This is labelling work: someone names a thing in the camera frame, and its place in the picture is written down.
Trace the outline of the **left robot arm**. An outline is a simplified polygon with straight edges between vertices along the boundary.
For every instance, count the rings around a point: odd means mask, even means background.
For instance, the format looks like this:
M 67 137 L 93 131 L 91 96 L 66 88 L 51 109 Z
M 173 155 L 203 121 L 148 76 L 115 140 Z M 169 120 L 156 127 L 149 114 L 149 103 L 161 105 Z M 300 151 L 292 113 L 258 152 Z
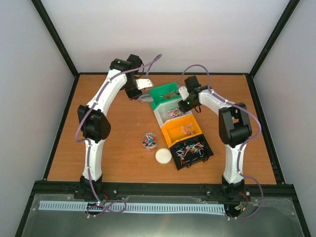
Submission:
M 119 91 L 125 90 L 130 100 L 138 99 L 142 95 L 135 73 L 143 66 L 139 56 L 131 54 L 128 59 L 115 59 L 110 64 L 110 70 L 96 95 L 87 103 L 79 105 L 77 113 L 79 128 L 85 143 L 85 165 L 80 184 L 85 192 L 96 199 L 102 195 L 102 151 L 103 145 L 111 132 L 111 125 L 106 118 L 108 109 Z

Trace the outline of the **silver metal scoop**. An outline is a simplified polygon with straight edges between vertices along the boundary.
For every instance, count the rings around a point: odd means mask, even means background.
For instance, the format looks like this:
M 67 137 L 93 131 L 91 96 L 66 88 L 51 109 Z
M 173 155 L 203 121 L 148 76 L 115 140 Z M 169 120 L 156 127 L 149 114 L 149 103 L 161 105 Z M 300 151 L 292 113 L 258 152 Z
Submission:
M 153 97 L 149 94 L 142 94 L 138 100 L 142 103 L 151 103 L 154 101 Z

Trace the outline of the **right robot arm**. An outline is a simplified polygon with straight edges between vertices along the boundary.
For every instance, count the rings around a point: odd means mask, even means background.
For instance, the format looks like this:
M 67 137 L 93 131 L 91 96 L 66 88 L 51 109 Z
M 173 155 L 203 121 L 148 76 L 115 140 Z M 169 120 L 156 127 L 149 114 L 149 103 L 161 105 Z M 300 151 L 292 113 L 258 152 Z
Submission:
M 178 89 L 182 100 L 178 103 L 186 113 L 203 105 L 218 116 L 219 136 L 225 144 L 225 170 L 222 176 L 221 194 L 233 199 L 244 188 L 243 157 L 245 141 L 252 135 L 249 115 L 244 103 L 233 103 L 208 86 L 201 86 L 197 77 L 185 79 L 185 86 Z

